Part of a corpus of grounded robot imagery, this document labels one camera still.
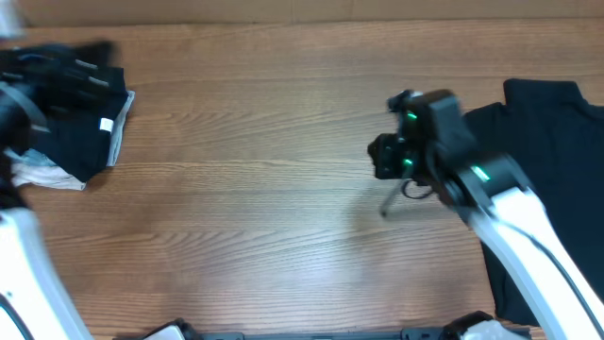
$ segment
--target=white tag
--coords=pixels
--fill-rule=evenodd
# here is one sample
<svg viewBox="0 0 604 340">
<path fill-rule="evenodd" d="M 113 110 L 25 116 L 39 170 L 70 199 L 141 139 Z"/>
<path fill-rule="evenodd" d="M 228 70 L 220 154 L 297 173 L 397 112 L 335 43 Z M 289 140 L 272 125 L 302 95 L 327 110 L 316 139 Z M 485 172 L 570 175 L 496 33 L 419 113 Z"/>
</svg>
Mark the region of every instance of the white tag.
<svg viewBox="0 0 604 340">
<path fill-rule="evenodd" d="M 101 126 L 99 129 L 103 129 L 111 133 L 113 131 L 113 121 L 107 118 L 101 118 Z"/>
</svg>

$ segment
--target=black t-shirt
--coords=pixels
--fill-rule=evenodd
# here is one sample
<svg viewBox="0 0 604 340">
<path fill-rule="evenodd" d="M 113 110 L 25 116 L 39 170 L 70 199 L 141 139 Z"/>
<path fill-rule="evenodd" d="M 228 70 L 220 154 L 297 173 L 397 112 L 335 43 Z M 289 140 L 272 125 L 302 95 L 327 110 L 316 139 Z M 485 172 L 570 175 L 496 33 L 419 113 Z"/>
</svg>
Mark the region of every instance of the black t-shirt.
<svg viewBox="0 0 604 340">
<path fill-rule="evenodd" d="M 587 103 L 570 81 L 510 79 L 503 88 L 506 105 L 470 111 L 465 122 L 482 149 L 520 164 L 566 251 L 604 298 L 604 108 Z M 483 251 L 497 316 L 537 325 L 501 262 Z"/>
</svg>

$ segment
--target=stack of folded clothes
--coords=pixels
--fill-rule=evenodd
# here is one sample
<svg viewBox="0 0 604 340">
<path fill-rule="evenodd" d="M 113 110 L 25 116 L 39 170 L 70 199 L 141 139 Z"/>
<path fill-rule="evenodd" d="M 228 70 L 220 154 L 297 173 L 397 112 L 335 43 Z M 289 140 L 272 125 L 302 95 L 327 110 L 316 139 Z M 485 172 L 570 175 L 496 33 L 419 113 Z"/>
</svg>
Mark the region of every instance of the stack of folded clothes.
<svg viewBox="0 0 604 340">
<path fill-rule="evenodd" d="M 57 51 L 73 56 L 73 63 L 62 60 L 60 67 L 69 64 L 64 73 L 78 82 L 76 93 L 54 93 L 53 105 L 39 107 L 48 131 L 37 134 L 29 149 L 5 150 L 13 160 L 15 186 L 31 183 L 83 190 L 89 179 L 115 165 L 135 94 L 126 89 L 124 70 L 108 66 L 111 49 L 110 43 L 98 42 L 73 49 L 48 44 L 0 51 L 5 84 L 17 81 L 21 73 L 31 72 L 41 62 L 52 65 L 48 56 Z"/>
</svg>

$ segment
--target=green led indicator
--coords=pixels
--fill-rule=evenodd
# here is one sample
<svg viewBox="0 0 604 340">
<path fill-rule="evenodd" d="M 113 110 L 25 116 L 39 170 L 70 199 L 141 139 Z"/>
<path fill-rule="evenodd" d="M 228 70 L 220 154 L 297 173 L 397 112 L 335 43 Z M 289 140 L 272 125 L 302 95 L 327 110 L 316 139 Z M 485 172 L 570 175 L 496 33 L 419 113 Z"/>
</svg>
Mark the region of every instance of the green led indicator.
<svg viewBox="0 0 604 340">
<path fill-rule="evenodd" d="M 489 177 L 489 175 L 487 175 L 484 170 L 480 169 L 477 166 L 471 166 L 470 169 L 472 169 L 472 171 L 474 171 L 474 173 L 476 174 L 476 176 L 478 176 L 479 179 L 481 179 L 482 181 L 487 181 L 487 180 L 491 180 L 491 178 Z"/>
</svg>

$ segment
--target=wooden table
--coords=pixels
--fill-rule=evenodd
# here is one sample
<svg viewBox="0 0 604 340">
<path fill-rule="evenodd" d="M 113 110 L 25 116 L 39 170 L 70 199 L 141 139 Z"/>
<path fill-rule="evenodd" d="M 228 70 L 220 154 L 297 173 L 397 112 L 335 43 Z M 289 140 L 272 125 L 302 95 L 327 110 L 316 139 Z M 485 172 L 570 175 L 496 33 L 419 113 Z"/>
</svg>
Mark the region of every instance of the wooden table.
<svg viewBox="0 0 604 340">
<path fill-rule="evenodd" d="M 385 99 L 448 88 L 470 110 L 509 77 L 572 79 L 604 103 L 604 21 L 32 29 L 115 41 L 137 98 L 115 168 L 85 192 L 26 188 L 98 338 L 182 316 L 199 331 L 360 332 L 494 310 L 478 239 L 394 185 L 366 146 Z"/>
</svg>

